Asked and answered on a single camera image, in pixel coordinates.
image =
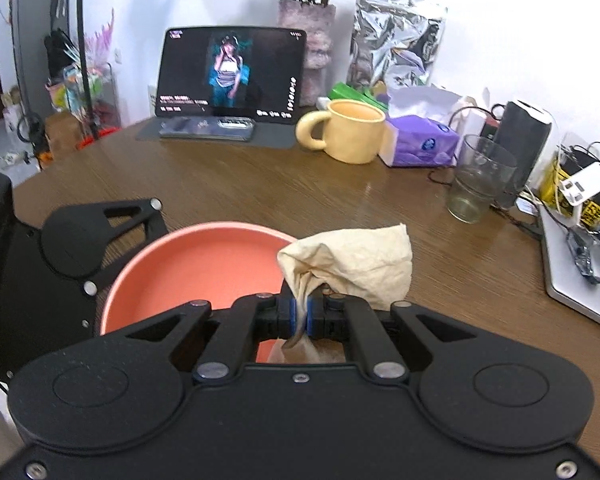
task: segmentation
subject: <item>woman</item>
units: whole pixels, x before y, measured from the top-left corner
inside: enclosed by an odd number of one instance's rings
[[[233,108],[235,96],[240,88],[242,58],[237,55],[238,40],[227,36],[222,40],[220,54],[216,56],[214,69],[218,76],[214,79],[214,106]]]

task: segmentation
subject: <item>gray mat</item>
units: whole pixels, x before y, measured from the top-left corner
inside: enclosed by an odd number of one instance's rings
[[[136,140],[164,140],[168,142],[173,139],[160,138],[159,118],[153,118],[136,135]],[[223,144],[239,144],[241,146],[257,146],[260,148],[275,148],[277,150],[288,150],[296,145],[296,127],[287,124],[258,123],[253,131],[253,137],[249,142],[235,140],[209,140],[209,139],[187,139],[189,142],[220,142]]]

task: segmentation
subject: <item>green object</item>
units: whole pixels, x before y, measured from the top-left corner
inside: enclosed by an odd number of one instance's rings
[[[383,112],[389,111],[389,108],[386,105],[382,104],[380,101],[376,100],[371,95],[371,92],[369,90],[362,94],[344,83],[337,83],[337,85],[334,86],[331,92],[329,93],[328,97],[332,101],[334,99],[352,99],[354,101],[362,101],[363,103],[372,105],[373,107],[378,108]]]

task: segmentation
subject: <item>glass cup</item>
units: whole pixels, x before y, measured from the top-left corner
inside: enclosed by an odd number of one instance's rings
[[[475,224],[516,171],[516,157],[492,140],[466,136],[446,207],[458,220]]]

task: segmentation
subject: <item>beige cloth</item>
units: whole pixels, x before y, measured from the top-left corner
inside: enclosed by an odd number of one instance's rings
[[[304,334],[307,297],[328,283],[334,292],[359,296],[375,310],[389,310],[409,291],[412,259],[411,241],[403,224],[321,233],[280,251],[278,264],[298,302],[298,329],[287,342],[276,343],[269,362],[344,361],[342,345],[328,341],[314,344]]]

